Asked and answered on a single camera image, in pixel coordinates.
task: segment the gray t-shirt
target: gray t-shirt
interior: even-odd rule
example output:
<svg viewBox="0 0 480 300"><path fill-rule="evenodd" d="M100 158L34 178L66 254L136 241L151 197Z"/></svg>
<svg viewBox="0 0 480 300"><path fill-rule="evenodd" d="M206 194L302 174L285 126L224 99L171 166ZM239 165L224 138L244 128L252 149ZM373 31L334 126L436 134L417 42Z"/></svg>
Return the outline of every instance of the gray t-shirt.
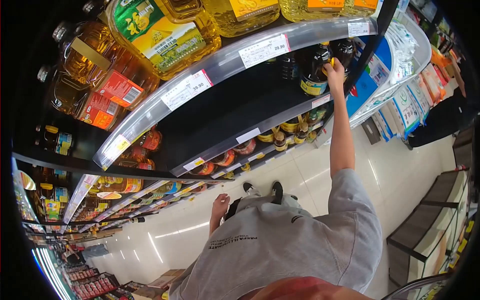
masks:
<svg viewBox="0 0 480 300"><path fill-rule="evenodd" d="M309 217L270 201L257 198L215 230L169 299L237 300L291 276L365 291L382 255L382 232L354 170L333 177L328 215Z"/></svg>

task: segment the blue display board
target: blue display board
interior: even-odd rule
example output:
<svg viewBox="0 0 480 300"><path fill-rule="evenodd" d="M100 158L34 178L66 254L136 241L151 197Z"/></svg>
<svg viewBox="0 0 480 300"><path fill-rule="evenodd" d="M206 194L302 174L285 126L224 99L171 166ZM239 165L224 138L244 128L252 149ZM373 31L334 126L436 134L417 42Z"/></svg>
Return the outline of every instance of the blue display board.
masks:
<svg viewBox="0 0 480 300"><path fill-rule="evenodd" d="M353 67L355 67L355 64L369 38L369 36L355 38L357 53L355 55L355 60L351 63ZM391 69L392 56L390 53L390 47L386 39L383 38L369 64L350 91L350 96L347 101L349 118L355 114L355 112L367 101L379 86L388 80Z"/></svg>

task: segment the store aisle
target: store aisle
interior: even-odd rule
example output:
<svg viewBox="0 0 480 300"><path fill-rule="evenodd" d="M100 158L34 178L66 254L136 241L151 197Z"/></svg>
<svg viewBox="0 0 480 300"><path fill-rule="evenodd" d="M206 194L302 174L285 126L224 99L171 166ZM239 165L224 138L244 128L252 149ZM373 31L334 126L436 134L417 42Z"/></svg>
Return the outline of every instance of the store aisle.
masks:
<svg viewBox="0 0 480 300"><path fill-rule="evenodd" d="M419 203L435 177L455 168L453 138L446 137L409 151L396 139L370 145L361 127L353 130L353 136L356 172L371 197L386 238ZM234 182L205 191L192 202L160 211L147 217L145 223L124 225L123 231L113 237L95 241L105 243L110 254L89 263L100 272L115 274L121 284L130 280L147 284L169 269L188 267L208 238L212 201L222 192L229 194L232 201L243 197L245 181L267 194L273 181L280 180L284 192L296 195L312 215L327 214L331 186L329 150L329 146L315 149L305 144ZM385 246L366 292L374 299L381 299L387 293Z"/></svg>

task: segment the man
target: man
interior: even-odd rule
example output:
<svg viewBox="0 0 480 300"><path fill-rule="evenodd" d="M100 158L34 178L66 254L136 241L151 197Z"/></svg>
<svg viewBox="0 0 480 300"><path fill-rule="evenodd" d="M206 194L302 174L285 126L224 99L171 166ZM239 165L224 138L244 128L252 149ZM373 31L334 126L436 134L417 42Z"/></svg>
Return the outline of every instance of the man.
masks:
<svg viewBox="0 0 480 300"><path fill-rule="evenodd" d="M325 68L335 105L329 214L312 217L290 195L277 204L278 181L267 197L245 183L249 196L220 225L230 197L219 195L210 237L198 259L172 283L169 299L369 299L361 292L382 254L380 222L353 170L344 68L337 59Z"/></svg>
<svg viewBox="0 0 480 300"><path fill-rule="evenodd" d="M82 251L75 251L72 247L68 247L61 258L69 264L85 263L90 257L97 257L108 254L108 249L104 244L93 245L84 248Z"/></svg>
<svg viewBox="0 0 480 300"><path fill-rule="evenodd" d="M459 66L453 57L451 61L458 88L451 97L430 110L425 126L419 126L410 134L406 141L410 150L468 128L479 112L479 101L473 90L475 79L471 64L463 60Z"/></svg>

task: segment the barcode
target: barcode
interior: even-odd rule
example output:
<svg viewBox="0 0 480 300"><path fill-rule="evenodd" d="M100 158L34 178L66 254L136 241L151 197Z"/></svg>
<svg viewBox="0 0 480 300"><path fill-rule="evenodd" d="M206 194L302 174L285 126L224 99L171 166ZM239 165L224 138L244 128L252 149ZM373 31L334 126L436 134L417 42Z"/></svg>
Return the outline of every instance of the barcode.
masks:
<svg viewBox="0 0 480 300"><path fill-rule="evenodd" d="M114 116L118 107L119 105L117 103L110 101L110 104L107 108L107 114Z"/></svg>
<svg viewBox="0 0 480 300"><path fill-rule="evenodd" d="M140 93L141 91L132 86L130 91L128 91L125 97L123 97L123 100L127 101L128 103L132 103L140 95Z"/></svg>

